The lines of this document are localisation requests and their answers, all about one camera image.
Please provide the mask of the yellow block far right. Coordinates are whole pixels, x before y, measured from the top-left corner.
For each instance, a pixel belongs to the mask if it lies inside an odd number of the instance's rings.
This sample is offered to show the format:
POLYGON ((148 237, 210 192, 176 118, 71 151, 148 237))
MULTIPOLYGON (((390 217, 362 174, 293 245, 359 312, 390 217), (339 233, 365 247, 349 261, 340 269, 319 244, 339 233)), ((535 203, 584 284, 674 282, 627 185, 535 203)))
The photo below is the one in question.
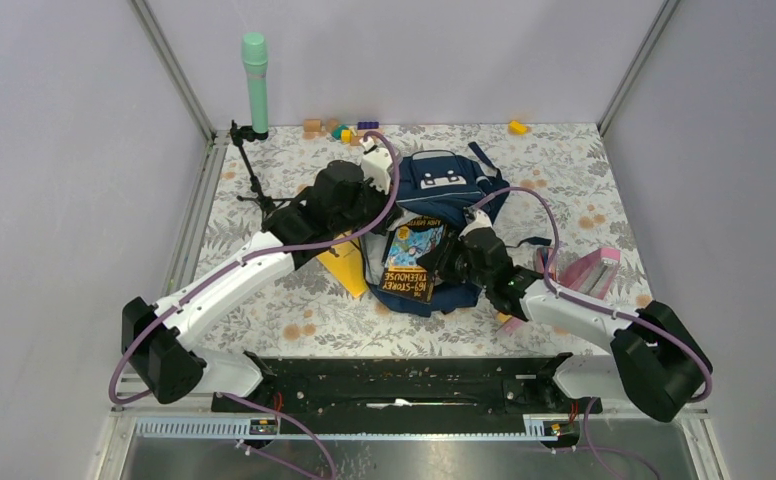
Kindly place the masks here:
POLYGON ((511 135, 526 135, 530 127, 516 120, 512 120, 507 125, 507 131, 511 135))

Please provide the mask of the black tripod stand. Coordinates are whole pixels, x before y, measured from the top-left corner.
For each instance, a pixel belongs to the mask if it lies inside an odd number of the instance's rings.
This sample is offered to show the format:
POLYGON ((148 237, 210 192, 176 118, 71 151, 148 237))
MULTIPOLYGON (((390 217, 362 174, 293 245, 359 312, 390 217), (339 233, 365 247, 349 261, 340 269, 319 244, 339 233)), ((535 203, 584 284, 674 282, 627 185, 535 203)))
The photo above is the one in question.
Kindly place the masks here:
POLYGON ((232 144, 236 147, 238 153, 240 154, 241 160, 247 169, 249 176, 249 187, 250 191, 253 193, 252 197, 237 195, 236 198, 241 202, 255 203, 262 212, 263 217, 270 215, 282 204, 291 202, 292 198, 274 198, 264 192, 261 182, 253 169, 253 166, 249 160, 249 156, 244 147, 245 143, 267 140, 269 138, 269 134, 267 132, 260 133, 255 131, 252 125, 239 125, 235 120, 232 120, 230 123, 229 137, 232 144))

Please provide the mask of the yellow book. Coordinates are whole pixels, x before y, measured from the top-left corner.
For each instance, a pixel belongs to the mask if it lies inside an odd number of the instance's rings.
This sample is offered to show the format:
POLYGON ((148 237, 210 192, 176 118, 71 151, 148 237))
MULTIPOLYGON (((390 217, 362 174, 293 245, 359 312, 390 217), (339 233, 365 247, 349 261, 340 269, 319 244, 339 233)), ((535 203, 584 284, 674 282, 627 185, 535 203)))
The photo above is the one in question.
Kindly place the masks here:
POLYGON ((330 247, 317 260, 353 298, 360 298, 368 290, 358 239, 330 247))

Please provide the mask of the green microphone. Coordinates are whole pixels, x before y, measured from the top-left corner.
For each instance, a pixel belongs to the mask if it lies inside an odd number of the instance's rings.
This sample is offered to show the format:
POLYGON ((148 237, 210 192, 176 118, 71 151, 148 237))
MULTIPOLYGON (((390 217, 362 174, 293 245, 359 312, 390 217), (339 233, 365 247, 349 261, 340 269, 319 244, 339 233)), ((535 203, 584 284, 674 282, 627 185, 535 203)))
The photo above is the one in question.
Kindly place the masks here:
POLYGON ((269 136, 266 81, 269 60, 266 39, 261 33, 250 32, 242 37, 241 59, 247 78, 251 128, 257 139, 265 140, 269 136))

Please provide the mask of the pink highlighter pen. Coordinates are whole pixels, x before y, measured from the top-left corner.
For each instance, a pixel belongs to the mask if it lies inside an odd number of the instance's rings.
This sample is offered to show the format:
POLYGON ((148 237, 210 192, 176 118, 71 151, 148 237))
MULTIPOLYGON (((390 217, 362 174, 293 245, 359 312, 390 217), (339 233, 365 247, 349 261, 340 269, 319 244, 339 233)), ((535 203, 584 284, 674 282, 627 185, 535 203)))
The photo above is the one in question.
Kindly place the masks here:
POLYGON ((525 323, 516 318, 511 318, 509 321, 504 322, 497 330, 498 336, 511 336, 518 332, 525 323))

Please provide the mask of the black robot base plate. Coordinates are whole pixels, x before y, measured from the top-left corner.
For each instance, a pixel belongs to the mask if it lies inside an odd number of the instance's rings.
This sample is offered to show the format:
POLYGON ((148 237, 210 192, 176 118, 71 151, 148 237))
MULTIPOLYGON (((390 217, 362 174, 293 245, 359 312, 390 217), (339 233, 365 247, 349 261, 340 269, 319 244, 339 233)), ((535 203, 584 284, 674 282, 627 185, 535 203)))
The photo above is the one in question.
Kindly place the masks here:
POLYGON ((248 400, 300 421, 304 415, 368 411, 550 414, 574 421, 602 404, 573 399, 552 381, 555 357, 262 358, 248 400))

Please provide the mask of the teal toy block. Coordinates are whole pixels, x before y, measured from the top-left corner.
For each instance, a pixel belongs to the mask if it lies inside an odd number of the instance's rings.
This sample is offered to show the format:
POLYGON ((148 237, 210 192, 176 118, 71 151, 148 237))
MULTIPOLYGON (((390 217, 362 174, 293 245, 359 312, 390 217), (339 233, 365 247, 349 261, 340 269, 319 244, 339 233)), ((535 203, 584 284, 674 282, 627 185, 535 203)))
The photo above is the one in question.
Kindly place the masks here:
POLYGON ((331 136, 336 140, 342 140, 349 133, 347 125, 341 124, 331 131, 331 136))

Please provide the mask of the colourful treehouse storey book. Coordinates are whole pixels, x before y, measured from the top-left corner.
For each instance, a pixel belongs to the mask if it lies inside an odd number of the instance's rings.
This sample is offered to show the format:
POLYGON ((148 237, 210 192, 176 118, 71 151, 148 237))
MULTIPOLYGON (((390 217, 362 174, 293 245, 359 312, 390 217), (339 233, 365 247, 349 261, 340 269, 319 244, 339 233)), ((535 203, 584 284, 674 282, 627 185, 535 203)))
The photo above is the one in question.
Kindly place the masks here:
POLYGON ((442 220, 420 216, 401 225, 389 236, 378 284, 383 292, 428 304, 435 287, 434 275, 418 260, 431 253, 445 233, 442 220))

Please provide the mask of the pink box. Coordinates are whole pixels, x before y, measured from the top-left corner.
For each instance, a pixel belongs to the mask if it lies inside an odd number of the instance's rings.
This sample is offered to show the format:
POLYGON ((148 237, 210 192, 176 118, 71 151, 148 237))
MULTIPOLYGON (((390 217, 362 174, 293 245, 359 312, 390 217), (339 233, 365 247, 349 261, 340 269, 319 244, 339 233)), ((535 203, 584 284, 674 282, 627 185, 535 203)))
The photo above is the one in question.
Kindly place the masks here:
POLYGON ((604 300, 620 268, 621 252, 602 247, 567 266, 559 274, 559 283, 599 300, 604 300))

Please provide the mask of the light wooden cube block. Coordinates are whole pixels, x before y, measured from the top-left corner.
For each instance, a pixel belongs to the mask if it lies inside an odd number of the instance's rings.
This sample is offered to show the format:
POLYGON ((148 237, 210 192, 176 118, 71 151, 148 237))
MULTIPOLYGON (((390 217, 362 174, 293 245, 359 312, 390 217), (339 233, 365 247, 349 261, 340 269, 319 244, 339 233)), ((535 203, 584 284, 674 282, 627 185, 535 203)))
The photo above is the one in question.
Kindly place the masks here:
POLYGON ((305 133, 319 133, 323 130, 323 122, 319 118, 305 119, 302 123, 305 133))

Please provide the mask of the purple studded toy brick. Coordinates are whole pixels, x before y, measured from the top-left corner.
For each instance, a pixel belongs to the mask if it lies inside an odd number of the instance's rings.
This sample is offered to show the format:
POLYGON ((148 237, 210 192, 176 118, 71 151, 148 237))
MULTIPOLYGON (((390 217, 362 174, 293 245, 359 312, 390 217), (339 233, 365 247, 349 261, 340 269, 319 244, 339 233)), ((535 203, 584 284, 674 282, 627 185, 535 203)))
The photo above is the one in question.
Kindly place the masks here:
POLYGON ((357 128, 359 130, 376 130, 380 128, 380 123, 378 121, 359 121, 357 128))

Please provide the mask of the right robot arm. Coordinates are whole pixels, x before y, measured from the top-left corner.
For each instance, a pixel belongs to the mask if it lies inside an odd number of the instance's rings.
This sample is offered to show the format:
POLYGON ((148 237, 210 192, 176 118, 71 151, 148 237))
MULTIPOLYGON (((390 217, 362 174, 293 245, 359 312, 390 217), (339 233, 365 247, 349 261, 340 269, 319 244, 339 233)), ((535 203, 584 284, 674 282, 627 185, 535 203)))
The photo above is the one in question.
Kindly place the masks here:
POLYGON ((711 388, 712 366, 676 313, 653 301, 633 312, 556 287, 517 265, 490 228, 450 234, 419 265, 448 284, 481 288, 495 309, 522 321, 562 328, 602 354, 567 357, 537 386, 539 402, 561 412, 576 399, 627 401, 668 423, 711 388))

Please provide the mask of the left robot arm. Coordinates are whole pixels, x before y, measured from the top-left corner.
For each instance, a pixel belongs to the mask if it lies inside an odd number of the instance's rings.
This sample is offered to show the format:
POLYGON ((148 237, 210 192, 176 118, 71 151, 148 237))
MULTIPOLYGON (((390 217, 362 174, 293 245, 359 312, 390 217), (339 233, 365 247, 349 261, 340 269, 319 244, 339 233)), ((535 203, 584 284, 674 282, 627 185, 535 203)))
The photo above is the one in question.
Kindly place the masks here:
POLYGON ((275 387, 257 363, 245 354, 205 349, 201 340, 266 285, 387 225, 398 187, 398 164, 386 154, 372 152, 358 164, 333 161, 220 265, 153 303, 129 301, 111 401, 126 405, 152 396, 171 404, 191 393, 229 393, 249 410, 268 407, 275 387))

